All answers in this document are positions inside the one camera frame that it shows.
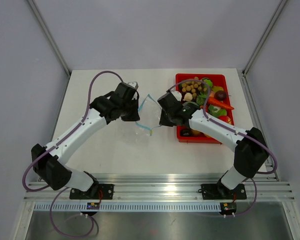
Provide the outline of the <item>clear zip top bag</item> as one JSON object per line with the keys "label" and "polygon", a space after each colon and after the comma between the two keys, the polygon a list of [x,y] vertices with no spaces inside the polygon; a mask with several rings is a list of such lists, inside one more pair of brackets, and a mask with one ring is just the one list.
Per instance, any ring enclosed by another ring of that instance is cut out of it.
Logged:
{"label": "clear zip top bag", "polygon": [[120,137],[130,142],[137,142],[151,137],[155,129],[161,127],[159,124],[161,110],[158,102],[150,94],[146,97],[141,97],[137,109],[140,120],[121,122],[117,133]]}

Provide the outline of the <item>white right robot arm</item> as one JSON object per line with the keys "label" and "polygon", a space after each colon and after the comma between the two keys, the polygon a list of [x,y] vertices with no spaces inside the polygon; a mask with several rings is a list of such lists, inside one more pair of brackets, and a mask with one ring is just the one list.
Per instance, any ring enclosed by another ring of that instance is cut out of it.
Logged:
{"label": "white right robot arm", "polygon": [[235,127],[210,114],[196,103],[181,103],[171,91],[157,100],[161,106],[160,124],[167,127],[182,126],[207,134],[227,146],[234,153],[232,167],[217,183],[202,188],[204,199],[225,200],[240,198],[238,186],[252,179],[269,157],[265,139],[255,127],[250,130]]}

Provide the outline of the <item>orange carrot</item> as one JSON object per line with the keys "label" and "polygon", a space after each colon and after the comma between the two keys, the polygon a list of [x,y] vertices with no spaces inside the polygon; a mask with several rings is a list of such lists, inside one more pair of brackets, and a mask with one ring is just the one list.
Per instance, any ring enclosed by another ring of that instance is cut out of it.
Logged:
{"label": "orange carrot", "polygon": [[228,104],[225,104],[224,102],[221,102],[221,101],[215,99],[214,97],[209,97],[207,99],[207,103],[209,105],[217,106],[217,107],[220,107],[220,108],[225,109],[225,110],[231,110],[232,111],[232,110],[235,109],[234,107],[232,107]]}

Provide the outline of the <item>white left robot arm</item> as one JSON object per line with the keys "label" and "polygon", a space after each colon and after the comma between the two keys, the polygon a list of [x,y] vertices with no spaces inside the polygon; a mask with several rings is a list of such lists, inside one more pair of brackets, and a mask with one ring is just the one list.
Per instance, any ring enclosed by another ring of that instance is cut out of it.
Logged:
{"label": "white left robot arm", "polygon": [[110,122],[138,121],[138,100],[138,83],[132,81],[121,82],[114,91],[89,101],[83,117],[65,133],[45,146],[36,144],[31,149],[34,172],[55,191],[67,187],[93,199],[99,192],[98,180],[66,164],[78,148]]}

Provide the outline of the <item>dark purple passion fruit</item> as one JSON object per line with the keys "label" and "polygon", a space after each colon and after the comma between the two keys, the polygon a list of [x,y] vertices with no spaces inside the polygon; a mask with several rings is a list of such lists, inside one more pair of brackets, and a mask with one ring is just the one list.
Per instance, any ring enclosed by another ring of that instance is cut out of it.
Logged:
{"label": "dark purple passion fruit", "polygon": [[228,94],[224,90],[218,90],[214,94],[214,98],[218,101],[224,101],[228,97]]}

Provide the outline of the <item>red apple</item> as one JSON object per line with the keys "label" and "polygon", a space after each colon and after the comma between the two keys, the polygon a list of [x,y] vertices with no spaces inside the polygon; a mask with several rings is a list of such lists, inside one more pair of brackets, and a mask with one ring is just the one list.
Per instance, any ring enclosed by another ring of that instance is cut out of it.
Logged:
{"label": "red apple", "polygon": [[225,123],[227,123],[227,124],[230,124],[230,125],[233,124],[232,119],[227,115],[221,115],[221,116],[218,117],[218,119],[225,122]]}

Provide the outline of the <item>green leafy vegetable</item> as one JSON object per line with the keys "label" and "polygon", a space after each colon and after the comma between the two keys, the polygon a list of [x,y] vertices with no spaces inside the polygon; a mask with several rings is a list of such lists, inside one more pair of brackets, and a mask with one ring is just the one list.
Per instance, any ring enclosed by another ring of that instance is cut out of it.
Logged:
{"label": "green leafy vegetable", "polygon": [[208,107],[208,113],[210,115],[212,115],[215,118],[219,118],[221,116],[227,116],[227,110],[223,109],[219,106],[215,106],[215,105],[209,105]]}

